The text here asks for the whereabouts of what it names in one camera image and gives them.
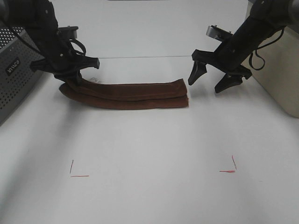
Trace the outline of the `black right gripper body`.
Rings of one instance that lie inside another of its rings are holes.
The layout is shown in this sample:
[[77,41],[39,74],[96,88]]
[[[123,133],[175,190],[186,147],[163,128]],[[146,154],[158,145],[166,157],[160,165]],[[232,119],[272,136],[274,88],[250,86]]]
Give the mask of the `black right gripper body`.
[[200,61],[216,67],[217,69],[232,76],[241,76],[249,79],[252,76],[250,69],[242,66],[238,51],[231,46],[233,36],[221,42],[215,51],[204,51],[196,49],[192,53],[193,61]]

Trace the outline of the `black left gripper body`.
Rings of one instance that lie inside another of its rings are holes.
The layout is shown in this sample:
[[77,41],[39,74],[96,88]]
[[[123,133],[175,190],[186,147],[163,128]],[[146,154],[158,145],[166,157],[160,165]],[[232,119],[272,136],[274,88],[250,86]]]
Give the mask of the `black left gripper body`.
[[33,61],[30,64],[31,70],[52,73],[54,78],[61,81],[67,79],[74,81],[77,71],[86,68],[98,69],[100,67],[98,58],[86,56],[86,48],[80,41],[70,39],[67,46],[66,53],[61,53],[57,58],[45,57],[44,59]]

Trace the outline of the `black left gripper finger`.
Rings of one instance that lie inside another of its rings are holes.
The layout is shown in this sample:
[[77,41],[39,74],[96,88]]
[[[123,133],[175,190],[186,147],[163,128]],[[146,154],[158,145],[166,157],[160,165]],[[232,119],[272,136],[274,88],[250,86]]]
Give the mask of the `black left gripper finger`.
[[75,78],[74,78],[74,83],[75,83],[75,85],[81,85],[82,82],[83,82],[82,75],[81,75],[80,71],[77,71]]
[[72,80],[65,80],[65,82],[59,87],[60,90],[76,90],[77,85]]

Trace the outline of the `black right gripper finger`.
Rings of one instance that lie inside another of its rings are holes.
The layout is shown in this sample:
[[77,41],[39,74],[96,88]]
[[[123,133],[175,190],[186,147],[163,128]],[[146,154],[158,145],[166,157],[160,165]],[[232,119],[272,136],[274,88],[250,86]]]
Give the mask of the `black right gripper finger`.
[[219,81],[219,83],[215,86],[215,93],[220,93],[228,88],[237,86],[242,84],[241,76],[230,76],[225,74],[225,76]]
[[206,63],[194,61],[191,74],[188,78],[188,84],[193,85],[205,73],[207,73]]

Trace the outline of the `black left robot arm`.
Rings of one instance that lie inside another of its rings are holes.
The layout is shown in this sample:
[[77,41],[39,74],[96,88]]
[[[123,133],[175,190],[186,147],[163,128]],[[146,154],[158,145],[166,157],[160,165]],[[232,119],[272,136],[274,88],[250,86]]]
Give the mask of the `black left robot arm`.
[[33,61],[31,70],[52,73],[69,86],[91,85],[80,71],[90,67],[98,69],[99,59],[86,56],[85,46],[77,40],[77,26],[58,26],[51,1],[2,0],[0,24],[9,29],[23,27],[34,42],[34,47],[27,42],[24,44],[43,58]]

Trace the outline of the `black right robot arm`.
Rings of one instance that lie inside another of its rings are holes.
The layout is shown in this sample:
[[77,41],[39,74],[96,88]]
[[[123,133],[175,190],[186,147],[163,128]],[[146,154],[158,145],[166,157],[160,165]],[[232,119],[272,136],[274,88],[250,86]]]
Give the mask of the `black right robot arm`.
[[221,42],[213,51],[196,49],[192,53],[194,61],[188,84],[204,75],[206,65],[224,72],[224,77],[215,86],[215,92],[242,84],[242,80],[252,76],[250,69],[242,62],[252,58],[261,43],[276,32],[283,32],[287,26],[298,26],[299,2],[297,0],[256,0],[250,14],[235,33],[225,31],[215,25],[208,27],[206,35]]

